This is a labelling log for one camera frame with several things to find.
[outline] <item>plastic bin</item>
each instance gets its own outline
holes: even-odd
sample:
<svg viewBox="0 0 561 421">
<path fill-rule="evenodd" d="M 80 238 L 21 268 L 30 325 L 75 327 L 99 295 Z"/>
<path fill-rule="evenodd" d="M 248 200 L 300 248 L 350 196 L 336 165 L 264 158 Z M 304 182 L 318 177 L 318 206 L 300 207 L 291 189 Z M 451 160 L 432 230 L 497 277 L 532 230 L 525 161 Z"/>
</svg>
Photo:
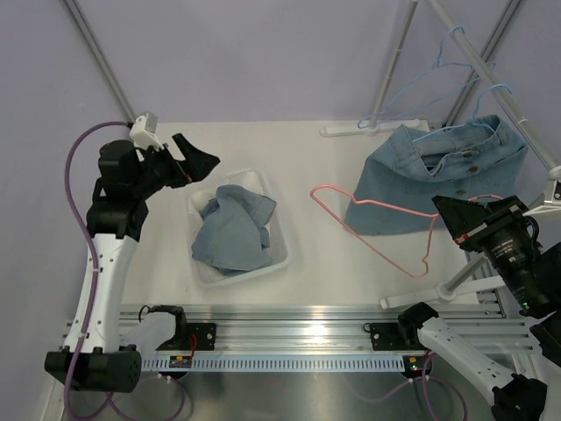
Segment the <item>plastic bin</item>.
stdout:
<svg viewBox="0 0 561 421">
<path fill-rule="evenodd" d="M 217 188 L 225 184 L 237 184 L 248 189 L 253 193 L 271 197 L 276 200 L 276 195 L 271 191 L 271 186 L 260 171 L 254 169 L 246 169 L 225 176 L 220 180 L 205 184 L 205 186 L 194 192 L 187 203 L 188 213 L 188 246 L 189 251 L 191 245 L 195 242 L 196 235 L 202 227 L 201 211 L 210 199 L 216 196 Z M 282 221 L 282 208 L 277 205 L 269 224 L 266 225 L 271 237 L 271 246 L 265 251 L 273 258 L 273 264 L 266 268 L 253 270 L 240 275 L 225 276 L 217 269 L 202 263 L 191 257 L 193 275 L 195 279 L 204 287 L 218 287 L 231 285 L 233 283 L 247 281 L 262 275 L 270 274 L 275 270 L 284 268 L 290 262 L 290 250 L 287 243 L 287 234 L 285 225 Z"/>
</svg>

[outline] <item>table surface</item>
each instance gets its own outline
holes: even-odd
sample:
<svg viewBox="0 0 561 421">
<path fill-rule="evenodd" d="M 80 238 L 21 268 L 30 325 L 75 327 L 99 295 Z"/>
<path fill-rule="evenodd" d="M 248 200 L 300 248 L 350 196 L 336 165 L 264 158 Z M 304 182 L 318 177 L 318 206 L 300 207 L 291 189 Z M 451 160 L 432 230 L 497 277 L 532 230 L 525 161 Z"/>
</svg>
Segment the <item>table surface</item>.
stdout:
<svg viewBox="0 0 561 421">
<path fill-rule="evenodd" d="M 264 172 L 278 202 L 293 252 L 290 265 L 269 275 L 224 287 L 205 288 L 193 279 L 186 239 L 186 202 L 200 187 L 164 189 L 148 200 L 145 222 L 124 289 L 124 304 L 200 305 L 364 305 L 385 296 L 426 289 L 454 276 L 465 255 L 445 231 L 436 231 L 430 273 L 411 279 L 354 238 L 310 197 L 317 184 L 353 191 L 365 158 L 389 134 L 375 137 L 322 138 L 329 122 L 160 124 L 160 141 L 173 144 L 182 132 L 205 152 L 220 157 L 210 175 L 216 180 L 242 170 Z M 172 152 L 181 156 L 171 146 Z M 334 191 L 318 195 L 340 215 L 348 199 Z M 368 238 L 409 271 L 421 273 L 427 232 Z M 457 303 L 477 303 L 474 294 Z"/>
</svg>

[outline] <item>black bracket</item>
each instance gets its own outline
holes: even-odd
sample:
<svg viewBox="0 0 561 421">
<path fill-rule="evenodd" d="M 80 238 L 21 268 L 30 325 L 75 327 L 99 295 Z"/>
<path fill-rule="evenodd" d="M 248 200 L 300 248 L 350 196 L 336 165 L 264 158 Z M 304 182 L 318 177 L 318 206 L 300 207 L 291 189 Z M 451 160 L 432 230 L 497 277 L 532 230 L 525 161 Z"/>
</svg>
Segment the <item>black bracket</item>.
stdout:
<svg viewBox="0 0 561 421">
<path fill-rule="evenodd" d="M 74 353 L 46 353 L 45 370 L 64 384 Z M 72 376 L 73 390 L 130 393 L 140 379 L 142 359 L 134 345 L 114 353 L 80 353 Z"/>
<path fill-rule="evenodd" d="M 561 182 L 559 180 L 555 181 L 555 188 L 553 189 L 553 197 L 550 200 L 559 200 L 561 197 Z"/>
<path fill-rule="evenodd" d="M 399 325 L 393 323 L 365 323 L 363 331 L 370 335 L 374 351 L 426 351 L 421 344 L 406 340 Z"/>
<path fill-rule="evenodd" d="M 406 379 L 416 379 L 417 377 L 421 377 L 423 375 L 423 366 L 427 358 L 429 358 L 428 354 L 425 354 L 421 357 L 404 356 L 403 366 L 405 367 L 405 371 L 401 373 L 401 375 Z M 431 372 L 432 372 L 432 361 L 430 361 L 429 364 L 427 365 L 427 371 L 425 372 L 425 374 L 430 375 Z"/>
<path fill-rule="evenodd" d="M 196 351 L 214 351 L 217 340 L 216 323 L 186 323 L 184 329 L 187 340 L 170 339 L 160 345 L 156 351 L 191 351 L 188 340 L 191 335 L 196 337 Z"/>
<path fill-rule="evenodd" d="M 513 380 L 502 389 L 493 388 L 494 405 L 491 408 L 497 421 L 532 421 L 540 419 L 547 385 L 523 375 L 512 375 Z"/>
</svg>

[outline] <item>denim fabric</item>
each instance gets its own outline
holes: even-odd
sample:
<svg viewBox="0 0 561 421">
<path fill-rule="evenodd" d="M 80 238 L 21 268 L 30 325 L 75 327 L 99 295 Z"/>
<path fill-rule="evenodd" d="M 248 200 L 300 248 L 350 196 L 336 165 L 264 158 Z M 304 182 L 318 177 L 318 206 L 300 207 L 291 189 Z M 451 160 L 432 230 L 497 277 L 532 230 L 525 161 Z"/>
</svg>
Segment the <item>denim fabric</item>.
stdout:
<svg viewBox="0 0 561 421">
<path fill-rule="evenodd" d="M 238 185 L 220 186 L 216 198 L 202 210 L 204 222 L 191 246 L 193 259 L 224 275 L 271 265 L 273 259 L 264 251 L 270 246 L 265 225 L 276 204 Z"/>
<path fill-rule="evenodd" d="M 433 196 L 468 199 L 515 193 L 515 178 L 528 147 L 523 138 L 497 116 L 476 118 L 476 124 L 438 132 L 402 125 L 368 158 L 354 196 L 374 199 L 425 213 L 437 213 Z M 350 202 L 344 221 L 363 235 L 401 234 L 429 228 L 428 218 L 373 204 Z"/>
</svg>

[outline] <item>denim jacket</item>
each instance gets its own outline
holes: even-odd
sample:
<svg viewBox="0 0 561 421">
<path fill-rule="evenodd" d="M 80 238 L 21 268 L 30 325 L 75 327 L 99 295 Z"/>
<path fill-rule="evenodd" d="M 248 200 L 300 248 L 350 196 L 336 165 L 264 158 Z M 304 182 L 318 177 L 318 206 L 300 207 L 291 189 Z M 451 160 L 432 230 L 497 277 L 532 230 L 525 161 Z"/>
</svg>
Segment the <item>denim jacket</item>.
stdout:
<svg viewBox="0 0 561 421">
<path fill-rule="evenodd" d="M 528 152 L 523 138 L 497 116 L 414 142 L 426 132 L 402 125 L 368 158 L 354 196 L 437 213 L 433 196 L 512 196 Z M 428 230 L 430 220 L 373 204 L 350 202 L 344 221 L 363 235 Z"/>
</svg>

